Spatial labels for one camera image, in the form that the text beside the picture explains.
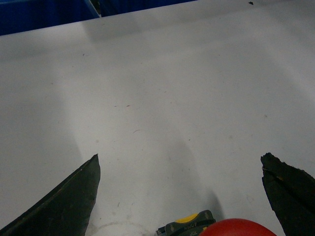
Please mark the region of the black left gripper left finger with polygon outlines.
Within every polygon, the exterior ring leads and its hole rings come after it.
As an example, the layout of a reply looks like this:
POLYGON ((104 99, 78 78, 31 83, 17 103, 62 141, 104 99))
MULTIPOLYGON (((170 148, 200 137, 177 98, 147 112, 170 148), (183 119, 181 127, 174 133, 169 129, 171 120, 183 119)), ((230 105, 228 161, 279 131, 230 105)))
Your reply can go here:
POLYGON ((100 182, 94 155, 30 209, 1 229, 2 236, 83 236, 100 182))

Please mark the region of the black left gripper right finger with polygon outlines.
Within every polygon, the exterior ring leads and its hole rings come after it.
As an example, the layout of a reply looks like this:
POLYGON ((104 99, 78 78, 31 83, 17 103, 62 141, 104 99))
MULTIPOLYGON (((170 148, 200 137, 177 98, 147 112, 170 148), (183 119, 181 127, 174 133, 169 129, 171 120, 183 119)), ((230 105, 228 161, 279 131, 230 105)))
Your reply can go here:
POLYGON ((260 160, 264 190, 285 235, 313 236, 315 179, 271 153, 266 153, 260 160))

